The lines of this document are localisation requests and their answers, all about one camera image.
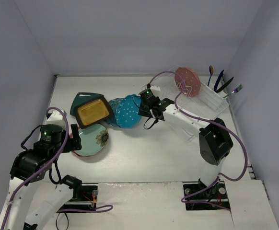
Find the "blue polka dot plate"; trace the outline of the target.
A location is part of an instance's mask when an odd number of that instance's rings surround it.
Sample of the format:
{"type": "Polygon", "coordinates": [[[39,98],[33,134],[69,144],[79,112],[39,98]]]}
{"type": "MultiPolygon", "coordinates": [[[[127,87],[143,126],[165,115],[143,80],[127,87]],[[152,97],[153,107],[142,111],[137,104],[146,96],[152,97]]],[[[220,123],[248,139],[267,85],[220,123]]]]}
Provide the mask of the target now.
{"type": "Polygon", "coordinates": [[[138,115],[141,99],[136,94],[125,98],[119,98],[116,108],[115,119],[120,128],[132,128],[139,123],[141,116],[138,115]]]}

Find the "pink polka dot plate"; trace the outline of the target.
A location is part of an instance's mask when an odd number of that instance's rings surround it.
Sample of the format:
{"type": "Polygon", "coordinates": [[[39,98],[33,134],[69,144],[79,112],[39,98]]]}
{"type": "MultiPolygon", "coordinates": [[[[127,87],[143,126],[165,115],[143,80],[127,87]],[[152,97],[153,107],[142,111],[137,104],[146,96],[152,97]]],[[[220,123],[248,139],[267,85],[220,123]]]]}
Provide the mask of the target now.
{"type": "Polygon", "coordinates": [[[178,89],[187,97],[199,95],[201,82],[197,73],[191,68],[178,67],[175,71],[174,80],[178,89]]]}

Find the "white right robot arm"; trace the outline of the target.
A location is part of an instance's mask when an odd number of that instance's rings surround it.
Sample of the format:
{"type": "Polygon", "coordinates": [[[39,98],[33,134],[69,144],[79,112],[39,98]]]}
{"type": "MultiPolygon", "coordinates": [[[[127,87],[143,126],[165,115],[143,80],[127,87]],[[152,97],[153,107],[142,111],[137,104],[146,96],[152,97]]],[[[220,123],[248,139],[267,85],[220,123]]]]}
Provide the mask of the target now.
{"type": "Polygon", "coordinates": [[[218,180],[224,159],[233,147],[229,133],[222,128],[223,120],[207,120],[184,112],[175,101],[168,98],[161,100],[150,88],[140,92],[139,96],[140,116],[154,119],[154,124],[158,121],[171,123],[198,138],[199,152],[205,162],[198,181],[198,191],[201,196],[210,197],[215,193],[214,183],[218,180]]]}

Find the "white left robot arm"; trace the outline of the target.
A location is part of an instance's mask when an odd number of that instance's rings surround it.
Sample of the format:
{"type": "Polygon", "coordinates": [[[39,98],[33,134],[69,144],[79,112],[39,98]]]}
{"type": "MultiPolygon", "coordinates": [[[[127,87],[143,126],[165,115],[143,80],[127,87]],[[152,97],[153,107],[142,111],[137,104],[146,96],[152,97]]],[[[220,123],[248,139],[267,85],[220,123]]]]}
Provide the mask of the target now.
{"type": "Polygon", "coordinates": [[[81,149],[78,126],[72,124],[70,128],[71,134],[59,125],[39,126],[40,139],[32,149],[24,150],[16,157],[0,214],[0,230],[41,230],[68,200],[80,199],[81,180],[66,175],[51,196],[28,213],[37,189],[59,155],[81,149]]]}

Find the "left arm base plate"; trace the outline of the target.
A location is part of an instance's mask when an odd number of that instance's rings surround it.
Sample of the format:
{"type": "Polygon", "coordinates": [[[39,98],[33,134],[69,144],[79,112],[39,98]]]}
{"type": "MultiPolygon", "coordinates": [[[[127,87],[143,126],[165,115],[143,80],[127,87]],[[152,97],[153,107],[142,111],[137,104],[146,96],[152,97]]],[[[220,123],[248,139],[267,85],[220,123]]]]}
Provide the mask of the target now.
{"type": "Polygon", "coordinates": [[[98,196],[97,184],[84,184],[77,194],[76,198],[70,199],[59,210],[77,209],[93,210],[96,208],[98,196]]]}

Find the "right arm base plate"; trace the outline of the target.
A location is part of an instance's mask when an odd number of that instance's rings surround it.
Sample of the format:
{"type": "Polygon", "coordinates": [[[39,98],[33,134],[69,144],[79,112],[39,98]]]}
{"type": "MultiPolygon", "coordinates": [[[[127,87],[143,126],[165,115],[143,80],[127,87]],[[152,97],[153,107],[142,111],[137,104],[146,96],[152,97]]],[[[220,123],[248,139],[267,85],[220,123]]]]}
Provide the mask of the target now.
{"type": "Polygon", "coordinates": [[[186,211],[231,209],[225,183],[220,181],[212,188],[184,199],[186,211]]]}

